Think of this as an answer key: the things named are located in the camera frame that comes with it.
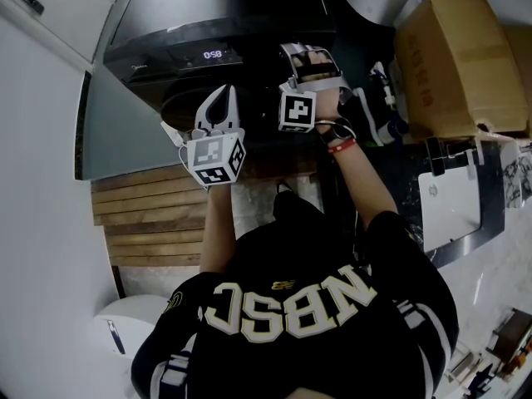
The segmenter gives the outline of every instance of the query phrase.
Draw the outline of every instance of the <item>white tube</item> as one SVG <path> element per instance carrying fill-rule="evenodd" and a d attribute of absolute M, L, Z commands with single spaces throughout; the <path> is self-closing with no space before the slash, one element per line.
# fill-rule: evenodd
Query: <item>white tube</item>
<path fill-rule="evenodd" d="M 361 87 L 358 87 L 356 89 L 353 89 L 353 94 L 360 99 L 360 103 L 362 104 L 362 109 L 364 110 L 364 114 L 366 114 L 367 122 L 369 124 L 369 130 L 372 133 L 372 138 L 375 141 L 375 143 L 379 146 L 384 146 L 382 143 L 381 138 L 377 134 L 377 127 L 375 126 L 375 120 L 373 119 L 372 112 L 369 109 L 369 106 L 367 104 L 366 99 L 366 93 L 364 92 L 364 89 Z"/>

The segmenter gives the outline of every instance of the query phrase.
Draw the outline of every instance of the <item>black jersey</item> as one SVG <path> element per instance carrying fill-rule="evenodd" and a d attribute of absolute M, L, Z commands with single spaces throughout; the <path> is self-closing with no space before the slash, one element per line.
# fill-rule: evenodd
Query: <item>black jersey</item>
<path fill-rule="evenodd" d="M 456 345 L 456 308 L 405 221 L 372 221 L 372 276 L 321 228 L 296 244 L 294 229 L 246 234 L 227 273 L 174 292 L 133 363 L 142 397 L 432 397 Z"/>

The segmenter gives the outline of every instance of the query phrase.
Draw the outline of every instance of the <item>sleeve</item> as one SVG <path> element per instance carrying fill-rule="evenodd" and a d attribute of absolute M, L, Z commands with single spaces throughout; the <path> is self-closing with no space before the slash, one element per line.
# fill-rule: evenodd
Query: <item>sleeve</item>
<path fill-rule="evenodd" d="M 425 367 L 430 367 L 426 384 L 432 384 L 433 393 L 456 347 L 458 317 L 446 282 L 409 229 L 398 214 L 379 214 L 368 228 L 366 253 L 373 282 L 397 304 L 417 340 Z"/>
<path fill-rule="evenodd" d="M 200 273 L 177 288 L 151 335 L 140 346 L 131 366 L 131 381 L 142 399 L 150 397 L 151 381 L 172 353 L 185 348 L 198 332 L 199 307 L 220 281 L 219 273 Z"/>

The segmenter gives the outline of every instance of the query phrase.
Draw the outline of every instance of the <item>cabinet handle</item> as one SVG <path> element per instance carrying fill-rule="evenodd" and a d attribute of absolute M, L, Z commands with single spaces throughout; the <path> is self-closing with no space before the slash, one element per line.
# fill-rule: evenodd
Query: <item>cabinet handle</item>
<path fill-rule="evenodd" d="M 42 15 L 42 13 L 44 12 L 44 6 L 38 0 L 22 0 L 22 1 L 25 2 L 29 7 L 31 7 L 39 15 Z"/>

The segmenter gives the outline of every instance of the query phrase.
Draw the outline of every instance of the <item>hand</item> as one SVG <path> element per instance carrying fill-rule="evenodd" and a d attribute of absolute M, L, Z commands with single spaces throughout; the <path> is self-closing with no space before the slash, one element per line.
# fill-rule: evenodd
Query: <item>hand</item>
<path fill-rule="evenodd" d="M 309 52 L 308 59 L 313 65 L 320 63 L 332 63 L 324 53 Z M 301 60 L 294 57 L 293 64 L 299 68 L 303 66 Z M 304 76 L 301 78 L 303 82 L 322 80 L 324 78 L 330 78 L 332 74 L 317 74 L 314 76 Z M 340 101 L 340 89 L 338 87 L 334 89 L 328 89 L 319 91 L 316 96 L 316 120 L 334 121 L 339 118 L 338 114 L 338 102 Z M 329 126 L 316 126 L 318 133 L 322 134 L 330 129 Z"/>

